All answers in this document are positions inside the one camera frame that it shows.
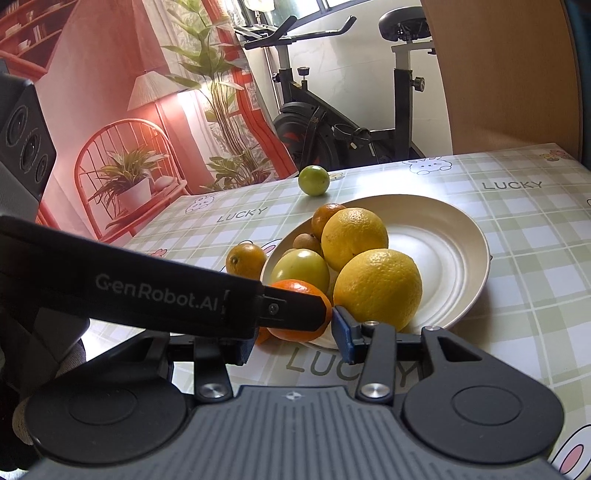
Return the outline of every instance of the bike handlebar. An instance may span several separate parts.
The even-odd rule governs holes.
[[[287,31],[293,26],[294,23],[296,23],[296,21],[297,17],[295,17],[294,15],[290,15],[279,27],[277,27],[276,30],[274,29],[275,27],[261,25],[261,33],[272,31],[270,35],[267,35],[266,37],[262,38],[260,38],[258,32],[252,30],[250,30],[249,34],[243,33],[239,30],[237,30],[236,32],[246,38],[244,49],[252,50],[253,48],[289,45],[291,43],[295,43],[298,40],[309,40],[311,38],[335,37],[337,35],[342,35],[343,33],[346,33],[350,30],[353,24],[357,21],[357,18],[353,16],[349,17],[343,25],[343,27],[339,30],[322,30],[318,32],[303,33],[294,36],[286,35]]]

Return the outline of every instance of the tablecloth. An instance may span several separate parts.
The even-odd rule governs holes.
[[[304,195],[297,179],[181,197],[126,247],[223,270],[237,243],[253,242],[269,254],[324,203],[406,193],[455,205],[486,235],[492,261],[480,299],[453,331],[554,390],[566,421],[551,459],[563,471],[570,468],[567,477],[586,478],[583,473],[591,473],[591,173],[548,144],[332,176],[320,197]],[[137,331],[93,322],[85,344],[92,356]],[[359,371],[336,351],[278,340],[255,348],[247,365],[229,367],[235,386],[345,384],[352,389]],[[191,365],[178,365],[175,384],[191,391],[192,381]],[[404,391],[416,381],[416,365],[398,364],[397,388]],[[564,463],[576,445],[584,446],[583,453]]]

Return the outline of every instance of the camera lens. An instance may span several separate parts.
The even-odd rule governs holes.
[[[39,152],[39,135],[33,134],[27,140],[25,148],[22,149],[21,168],[29,171]]]
[[[6,132],[6,142],[9,147],[14,147],[21,139],[22,133],[25,131],[27,124],[27,107],[21,105],[8,123]]]
[[[37,183],[40,183],[45,176],[47,170],[47,158],[47,155],[43,155],[37,164],[37,170],[35,171],[35,181]]]

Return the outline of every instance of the metal screw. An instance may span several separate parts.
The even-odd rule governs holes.
[[[361,393],[369,398],[383,398],[390,393],[390,388],[383,383],[368,383],[361,387]]]
[[[205,398],[222,398],[228,394],[228,389],[219,383],[201,385],[199,393]]]

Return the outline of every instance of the lampshade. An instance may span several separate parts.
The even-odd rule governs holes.
[[[255,12],[272,12],[275,9],[274,0],[246,0],[246,8]]]
[[[158,72],[146,72],[135,79],[127,110],[139,108],[185,89]]]

